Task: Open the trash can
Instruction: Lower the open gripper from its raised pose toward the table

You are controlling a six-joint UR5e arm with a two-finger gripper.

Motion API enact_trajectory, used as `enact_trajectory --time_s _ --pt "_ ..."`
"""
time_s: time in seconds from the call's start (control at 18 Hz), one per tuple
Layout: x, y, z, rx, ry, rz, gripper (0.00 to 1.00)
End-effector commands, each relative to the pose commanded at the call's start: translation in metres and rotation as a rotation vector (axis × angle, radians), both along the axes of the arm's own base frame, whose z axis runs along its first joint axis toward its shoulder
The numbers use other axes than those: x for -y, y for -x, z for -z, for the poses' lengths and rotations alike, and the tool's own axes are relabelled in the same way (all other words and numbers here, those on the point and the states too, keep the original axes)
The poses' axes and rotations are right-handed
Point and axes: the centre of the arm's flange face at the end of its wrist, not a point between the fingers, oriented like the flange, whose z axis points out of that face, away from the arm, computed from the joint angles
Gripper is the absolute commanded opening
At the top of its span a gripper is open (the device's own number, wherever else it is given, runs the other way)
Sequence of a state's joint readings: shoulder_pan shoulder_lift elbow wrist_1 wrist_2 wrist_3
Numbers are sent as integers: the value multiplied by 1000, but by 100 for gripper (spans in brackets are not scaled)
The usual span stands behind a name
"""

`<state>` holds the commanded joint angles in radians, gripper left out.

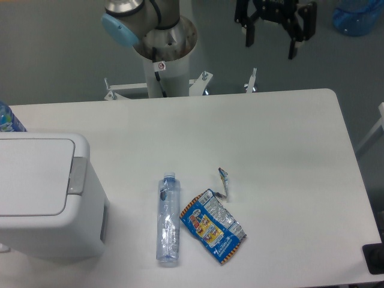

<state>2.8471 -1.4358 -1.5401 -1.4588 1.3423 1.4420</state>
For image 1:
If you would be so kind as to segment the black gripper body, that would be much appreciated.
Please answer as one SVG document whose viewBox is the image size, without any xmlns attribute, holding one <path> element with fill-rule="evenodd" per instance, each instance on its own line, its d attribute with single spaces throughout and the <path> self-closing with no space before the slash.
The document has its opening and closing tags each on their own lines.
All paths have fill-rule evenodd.
<svg viewBox="0 0 384 288">
<path fill-rule="evenodd" d="M 255 23 L 258 19 L 274 23 L 298 22 L 296 11 L 298 1 L 291 0 L 253 0 L 255 12 L 251 15 L 251 21 Z"/>
</svg>

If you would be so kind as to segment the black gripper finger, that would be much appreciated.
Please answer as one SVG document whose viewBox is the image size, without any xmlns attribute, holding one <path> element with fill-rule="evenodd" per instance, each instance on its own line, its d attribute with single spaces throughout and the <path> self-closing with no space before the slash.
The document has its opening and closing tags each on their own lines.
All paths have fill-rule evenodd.
<svg viewBox="0 0 384 288">
<path fill-rule="evenodd" d="M 253 1 L 255 7 L 255 12 L 252 15 L 248 15 L 248 5 L 249 0 L 237 0 L 235 8 L 234 21 L 241 24 L 245 28 L 245 46 L 251 47 L 254 44 L 254 35 L 255 35 L 255 22 L 261 15 L 260 8 L 256 4 L 256 1 Z"/>
<path fill-rule="evenodd" d="M 308 41 L 316 33 L 317 3 L 310 1 L 299 4 L 298 1 L 286 1 L 281 10 L 281 24 L 291 41 L 288 59 L 297 53 L 297 43 Z"/>
</svg>

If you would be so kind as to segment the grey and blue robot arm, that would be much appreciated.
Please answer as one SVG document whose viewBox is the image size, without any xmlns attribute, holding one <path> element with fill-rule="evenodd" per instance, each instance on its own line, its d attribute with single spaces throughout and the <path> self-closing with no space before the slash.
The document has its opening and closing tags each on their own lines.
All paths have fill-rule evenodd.
<svg viewBox="0 0 384 288">
<path fill-rule="evenodd" d="M 237 1 L 234 21 L 245 29 L 245 45 L 254 43 L 255 23 L 262 19 L 281 24 L 290 37 L 288 58 L 293 59 L 297 43 L 316 33 L 317 4 L 311 1 Z M 197 43 L 194 24 L 180 13 L 179 1 L 105 1 L 101 23 L 120 45 L 133 47 L 152 61 L 175 61 L 192 52 Z"/>
</svg>

